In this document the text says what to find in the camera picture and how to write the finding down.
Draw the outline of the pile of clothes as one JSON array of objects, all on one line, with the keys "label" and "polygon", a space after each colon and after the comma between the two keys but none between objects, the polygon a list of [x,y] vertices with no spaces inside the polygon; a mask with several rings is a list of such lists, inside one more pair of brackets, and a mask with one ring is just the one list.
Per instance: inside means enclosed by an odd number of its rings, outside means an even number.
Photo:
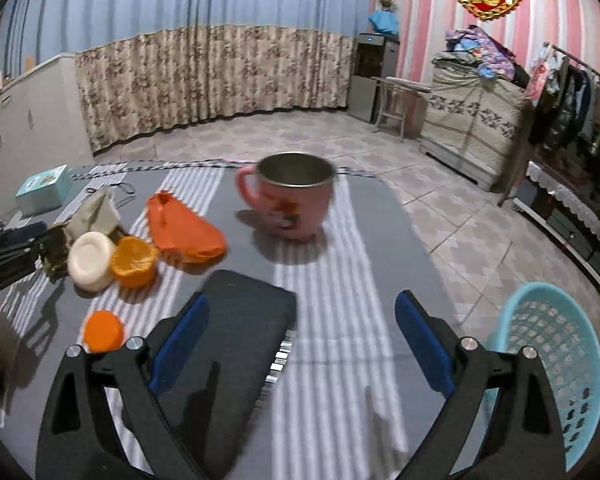
[{"label": "pile of clothes", "polygon": [[521,70],[513,52],[477,25],[448,29],[444,49],[434,55],[432,62],[474,68],[481,77],[498,77],[509,82]]}]

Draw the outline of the grey striped table cloth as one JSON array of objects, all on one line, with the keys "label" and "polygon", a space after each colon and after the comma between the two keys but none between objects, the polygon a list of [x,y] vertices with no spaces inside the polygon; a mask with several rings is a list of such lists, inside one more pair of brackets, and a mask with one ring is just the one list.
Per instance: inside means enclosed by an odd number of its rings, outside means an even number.
[{"label": "grey striped table cloth", "polygon": [[384,182],[343,171],[323,227],[305,243],[268,234],[239,198],[228,162],[122,162],[79,168],[65,220],[93,188],[112,185],[122,223],[148,233],[145,203],[169,190],[225,235],[224,269],[297,296],[296,333],[257,426],[222,479],[392,479],[434,422],[433,392],[402,337],[396,296],[409,289],[455,322],[452,301]]}]

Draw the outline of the blue floral curtain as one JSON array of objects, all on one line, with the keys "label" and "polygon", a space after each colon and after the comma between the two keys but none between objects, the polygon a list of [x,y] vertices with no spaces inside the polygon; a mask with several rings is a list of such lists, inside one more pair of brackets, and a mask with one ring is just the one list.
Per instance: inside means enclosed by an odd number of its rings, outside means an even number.
[{"label": "blue floral curtain", "polygon": [[238,114],[341,108],[370,0],[7,0],[0,75],[76,58],[94,150]]}]

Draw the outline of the small potted plant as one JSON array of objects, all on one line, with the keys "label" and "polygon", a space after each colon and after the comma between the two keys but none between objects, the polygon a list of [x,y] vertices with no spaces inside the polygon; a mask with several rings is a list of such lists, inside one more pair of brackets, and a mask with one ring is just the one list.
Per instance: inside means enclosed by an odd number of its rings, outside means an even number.
[{"label": "small potted plant", "polygon": [[393,12],[396,10],[396,3],[394,0],[377,0],[377,3],[381,11]]}]

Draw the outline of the pink metal mug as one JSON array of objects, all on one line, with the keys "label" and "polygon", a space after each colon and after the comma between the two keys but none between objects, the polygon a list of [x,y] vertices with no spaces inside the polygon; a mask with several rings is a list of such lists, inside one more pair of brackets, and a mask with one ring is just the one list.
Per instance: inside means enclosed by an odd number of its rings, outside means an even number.
[{"label": "pink metal mug", "polygon": [[306,240],[327,217],[337,177],[337,168],[327,159],[283,152],[239,169],[235,185],[270,232],[286,240]]}]

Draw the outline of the white round plastic lid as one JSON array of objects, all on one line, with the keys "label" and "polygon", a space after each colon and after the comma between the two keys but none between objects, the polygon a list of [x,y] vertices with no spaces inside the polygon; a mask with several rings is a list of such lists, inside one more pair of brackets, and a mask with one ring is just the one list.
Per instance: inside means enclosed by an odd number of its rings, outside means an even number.
[{"label": "white round plastic lid", "polygon": [[109,286],[114,277],[110,260],[116,246],[110,238],[99,232],[80,236],[69,250],[67,266],[70,278],[79,289],[100,292]]}]

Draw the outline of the white low cabinet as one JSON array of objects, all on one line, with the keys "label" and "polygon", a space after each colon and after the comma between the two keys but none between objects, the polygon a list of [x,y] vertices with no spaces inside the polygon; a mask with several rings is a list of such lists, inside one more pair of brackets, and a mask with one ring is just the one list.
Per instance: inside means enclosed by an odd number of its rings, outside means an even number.
[{"label": "white low cabinet", "polygon": [[54,56],[0,93],[0,218],[16,211],[27,177],[93,162],[73,54]]}]

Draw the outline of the beige paper bag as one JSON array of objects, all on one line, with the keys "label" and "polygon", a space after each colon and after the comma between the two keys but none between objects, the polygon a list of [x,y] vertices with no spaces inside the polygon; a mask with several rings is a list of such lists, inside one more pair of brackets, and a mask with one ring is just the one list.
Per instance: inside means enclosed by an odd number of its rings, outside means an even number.
[{"label": "beige paper bag", "polygon": [[114,189],[103,186],[93,190],[81,203],[64,227],[69,245],[88,232],[110,235],[117,229],[121,216],[114,203]]}]

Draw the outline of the cloth covered cabinet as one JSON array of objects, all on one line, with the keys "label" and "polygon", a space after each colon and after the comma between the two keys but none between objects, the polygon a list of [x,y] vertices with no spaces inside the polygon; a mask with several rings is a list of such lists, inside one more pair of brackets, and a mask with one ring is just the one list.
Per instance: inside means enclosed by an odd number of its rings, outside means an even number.
[{"label": "cloth covered cabinet", "polygon": [[520,131],[524,90],[451,62],[434,64],[422,154],[490,192],[504,182]]}]

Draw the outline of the black power bank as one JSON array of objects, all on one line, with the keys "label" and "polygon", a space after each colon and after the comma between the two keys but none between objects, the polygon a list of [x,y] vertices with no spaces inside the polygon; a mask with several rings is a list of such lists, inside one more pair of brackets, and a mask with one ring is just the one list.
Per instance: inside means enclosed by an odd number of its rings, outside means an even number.
[{"label": "black power bank", "polygon": [[156,479],[222,479],[257,426],[286,365],[297,296],[213,272],[145,340],[148,394],[129,414]]}]

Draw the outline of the small orange peel piece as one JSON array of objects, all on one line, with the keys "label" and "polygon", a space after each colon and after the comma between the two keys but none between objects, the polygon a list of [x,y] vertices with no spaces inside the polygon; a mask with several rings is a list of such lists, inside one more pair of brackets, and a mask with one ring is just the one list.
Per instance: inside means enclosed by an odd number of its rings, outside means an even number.
[{"label": "small orange peel piece", "polygon": [[120,318],[113,313],[100,310],[87,320],[83,340],[92,353],[118,350],[122,346],[124,327]]}]

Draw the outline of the orange peel half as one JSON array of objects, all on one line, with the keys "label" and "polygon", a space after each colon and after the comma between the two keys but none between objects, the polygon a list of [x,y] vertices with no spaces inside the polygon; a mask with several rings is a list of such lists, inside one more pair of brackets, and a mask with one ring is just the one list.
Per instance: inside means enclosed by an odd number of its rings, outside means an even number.
[{"label": "orange peel half", "polygon": [[150,285],[157,275],[158,248],[136,236],[125,236],[111,256],[109,267],[123,288],[137,289]]}]

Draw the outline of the teal tissue box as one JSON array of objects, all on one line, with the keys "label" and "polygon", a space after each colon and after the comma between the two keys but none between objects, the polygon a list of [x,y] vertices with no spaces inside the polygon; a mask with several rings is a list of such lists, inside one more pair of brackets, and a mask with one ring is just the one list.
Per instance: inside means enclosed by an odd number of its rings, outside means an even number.
[{"label": "teal tissue box", "polygon": [[28,177],[15,196],[16,204],[23,217],[36,216],[59,208],[70,188],[70,168],[58,166]]}]

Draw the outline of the clothes rack with garments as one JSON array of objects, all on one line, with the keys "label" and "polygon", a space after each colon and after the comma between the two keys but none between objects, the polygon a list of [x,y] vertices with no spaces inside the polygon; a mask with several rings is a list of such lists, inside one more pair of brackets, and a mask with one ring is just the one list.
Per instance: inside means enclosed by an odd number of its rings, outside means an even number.
[{"label": "clothes rack with garments", "polygon": [[503,196],[600,290],[600,73],[550,42],[532,65]]}]

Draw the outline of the orange plastic bag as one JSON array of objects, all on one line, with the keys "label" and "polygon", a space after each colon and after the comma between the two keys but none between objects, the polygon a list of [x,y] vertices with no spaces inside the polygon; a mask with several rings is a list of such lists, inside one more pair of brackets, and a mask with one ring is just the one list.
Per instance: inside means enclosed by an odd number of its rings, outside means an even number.
[{"label": "orange plastic bag", "polygon": [[206,263],[227,251],[224,234],[168,191],[146,202],[148,231],[160,252],[185,263]]}]

